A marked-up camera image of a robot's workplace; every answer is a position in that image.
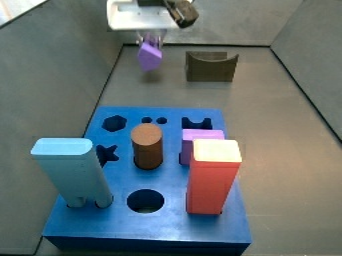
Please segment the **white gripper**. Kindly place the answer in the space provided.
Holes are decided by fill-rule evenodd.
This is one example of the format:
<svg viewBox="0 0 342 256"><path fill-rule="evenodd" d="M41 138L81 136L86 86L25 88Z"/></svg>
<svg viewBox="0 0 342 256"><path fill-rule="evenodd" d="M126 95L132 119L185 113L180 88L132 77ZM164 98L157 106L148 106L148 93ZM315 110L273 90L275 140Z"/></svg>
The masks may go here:
<svg viewBox="0 0 342 256"><path fill-rule="evenodd" d="M157 30L158 44L166 29L189 27L198 13L193 0L106 0L106 21L112 30ZM136 31L136 44L144 42Z"/></svg>

